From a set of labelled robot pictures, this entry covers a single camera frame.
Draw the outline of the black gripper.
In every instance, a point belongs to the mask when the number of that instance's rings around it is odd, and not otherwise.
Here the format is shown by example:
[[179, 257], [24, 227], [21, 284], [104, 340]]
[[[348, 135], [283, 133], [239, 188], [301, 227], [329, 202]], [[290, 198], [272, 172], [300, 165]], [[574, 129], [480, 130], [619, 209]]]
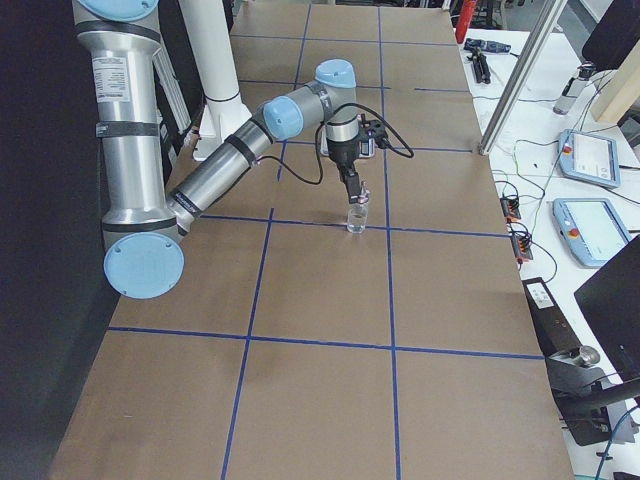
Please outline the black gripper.
[[361, 194], [361, 182], [354, 165], [359, 156], [359, 141], [351, 139], [347, 141], [327, 140], [330, 160], [338, 168], [339, 174], [346, 188], [348, 202], [358, 202]]

